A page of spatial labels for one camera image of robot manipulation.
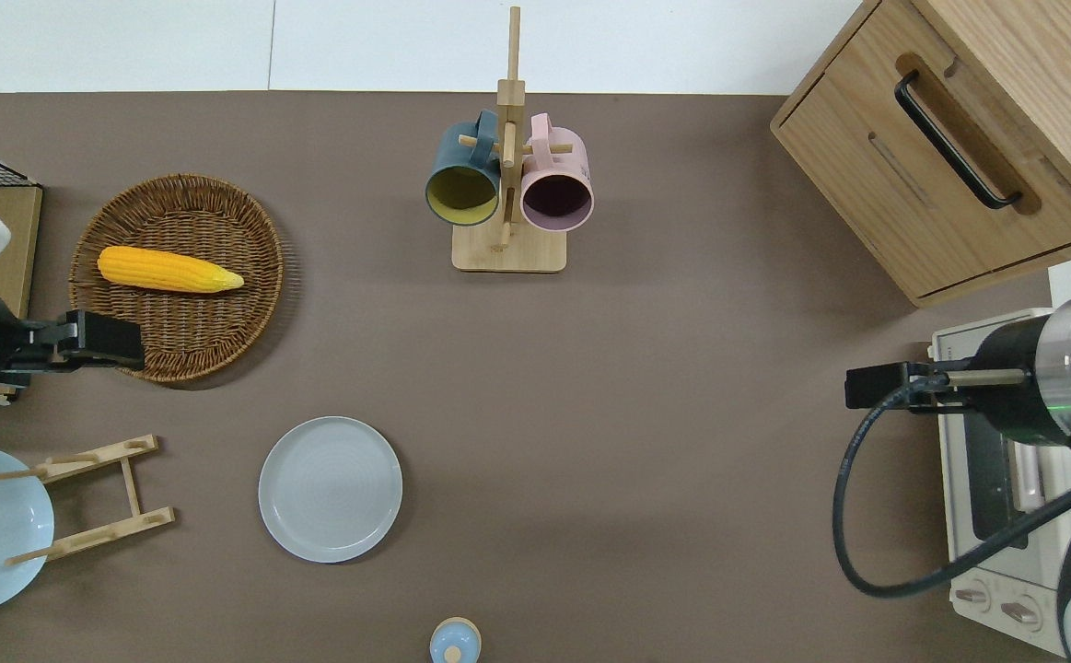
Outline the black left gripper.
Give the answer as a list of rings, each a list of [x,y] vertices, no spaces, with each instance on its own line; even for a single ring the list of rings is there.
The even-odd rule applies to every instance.
[[[82,366],[144,370],[146,365],[139,323],[81,308],[52,320],[17,320],[16,343],[6,374],[59,374]]]

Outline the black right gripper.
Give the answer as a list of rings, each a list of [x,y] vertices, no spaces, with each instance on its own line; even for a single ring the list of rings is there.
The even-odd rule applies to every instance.
[[[929,381],[929,386],[919,388],[907,396],[907,411],[915,415],[974,412],[972,396],[966,393],[965,388],[942,382],[945,373],[963,372],[971,364],[972,360],[945,360],[926,364],[901,361],[847,370],[845,407],[847,410],[872,410],[907,382]]]

